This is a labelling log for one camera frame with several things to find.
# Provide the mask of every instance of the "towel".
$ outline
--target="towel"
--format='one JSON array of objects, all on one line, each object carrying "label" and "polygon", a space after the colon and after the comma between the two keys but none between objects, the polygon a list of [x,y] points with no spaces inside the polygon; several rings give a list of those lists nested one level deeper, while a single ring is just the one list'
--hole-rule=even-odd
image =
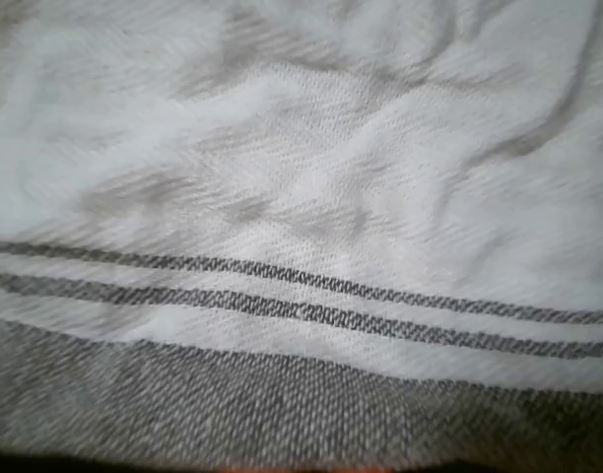
[{"label": "towel", "polygon": [[0,0],[0,449],[603,472],[603,1]]}]

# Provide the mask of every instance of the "white fabric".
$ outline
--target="white fabric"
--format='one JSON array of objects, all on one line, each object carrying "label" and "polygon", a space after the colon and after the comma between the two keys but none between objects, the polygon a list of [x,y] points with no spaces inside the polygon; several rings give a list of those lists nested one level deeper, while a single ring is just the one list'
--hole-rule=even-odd
[{"label": "white fabric", "polygon": [[603,4],[0,0],[0,237],[603,308]]}]

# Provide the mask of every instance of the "gray border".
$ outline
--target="gray border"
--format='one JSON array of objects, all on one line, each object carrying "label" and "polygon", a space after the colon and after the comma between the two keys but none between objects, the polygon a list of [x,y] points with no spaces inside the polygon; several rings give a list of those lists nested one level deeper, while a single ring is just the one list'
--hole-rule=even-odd
[{"label": "gray border", "polygon": [[0,321],[0,448],[192,468],[461,458],[510,471],[603,471],[603,394],[400,380]]},{"label": "gray border", "polygon": [[602,358],[603,342],[550,342],[463,332],[387,319],[320,304],[267,299],[235,291],[124,287],[66,278],[0,274],[0,289],[21,296],[40,296],[115,305],[187,305],[222,308],[264,317],[296,318],[338,328],[433,345],[464,347],[561,359]]},{"label": "gray border", "polygon": [[153,269],[233,272],[247,276],[303,284],[334,293],[348,294],[374,301],[443,308],[456,312],[486,313],[553,323],[603,323],[603,310],[558,310],[531,305],[504,304],[494,301],[458,299],[447,296],[427,296],[424,294],[367,286],[353,281],[312,274],[298,269],[285,268],[257,261],[210,256],[140,254],[89,249],[80,246],[32,244],[2,240],[0,240],[0,253],[79,259],[82,261],[96,261]]}]

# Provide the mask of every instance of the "cloth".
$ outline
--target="cloth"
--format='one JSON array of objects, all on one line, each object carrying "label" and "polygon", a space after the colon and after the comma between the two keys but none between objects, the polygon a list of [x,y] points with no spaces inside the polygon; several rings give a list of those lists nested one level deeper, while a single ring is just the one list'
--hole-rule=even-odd
[{"label": "cloth", "polygon": [[0,0],[0,449],[603,471],[603,2]]}]

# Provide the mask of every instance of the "striped towel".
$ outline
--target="striped towel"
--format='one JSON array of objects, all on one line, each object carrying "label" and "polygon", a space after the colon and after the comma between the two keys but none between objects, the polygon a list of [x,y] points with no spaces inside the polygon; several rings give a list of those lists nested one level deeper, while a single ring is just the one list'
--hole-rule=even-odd
[{"label": "striped towel", "polygon": [[603,2],[0,0],[0,449],[603,472]]}]

